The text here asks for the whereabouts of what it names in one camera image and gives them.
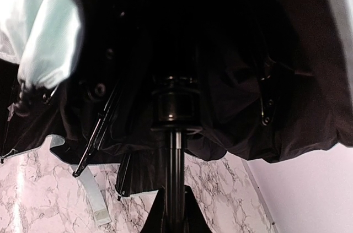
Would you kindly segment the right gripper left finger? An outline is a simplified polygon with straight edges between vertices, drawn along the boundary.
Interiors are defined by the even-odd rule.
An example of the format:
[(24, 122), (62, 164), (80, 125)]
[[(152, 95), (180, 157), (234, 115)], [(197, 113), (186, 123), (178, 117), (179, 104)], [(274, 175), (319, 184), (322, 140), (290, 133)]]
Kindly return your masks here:
[(165, 189), (160, 188), (154, 199), (141, 233), (168, 232), (167, 220), (165, 208)]

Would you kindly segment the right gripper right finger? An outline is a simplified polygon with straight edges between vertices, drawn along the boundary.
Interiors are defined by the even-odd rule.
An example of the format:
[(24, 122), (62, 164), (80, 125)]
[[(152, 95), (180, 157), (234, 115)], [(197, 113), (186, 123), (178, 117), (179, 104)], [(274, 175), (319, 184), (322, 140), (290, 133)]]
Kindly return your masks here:
[(207, 233), (208, 225), (190, 186), (185, 185), (184, 232)]

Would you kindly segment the mint green folding umbrella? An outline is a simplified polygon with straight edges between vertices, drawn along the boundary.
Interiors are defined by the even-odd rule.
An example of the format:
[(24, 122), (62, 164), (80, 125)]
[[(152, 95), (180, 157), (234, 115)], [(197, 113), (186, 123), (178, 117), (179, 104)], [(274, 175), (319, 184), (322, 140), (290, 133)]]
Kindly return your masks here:
[(165, 189), (184, 232), (184, 155), (269, 163), (352, 146), (352, 0), (1, 0), (1, 158), (119, 164), (119, 197)]

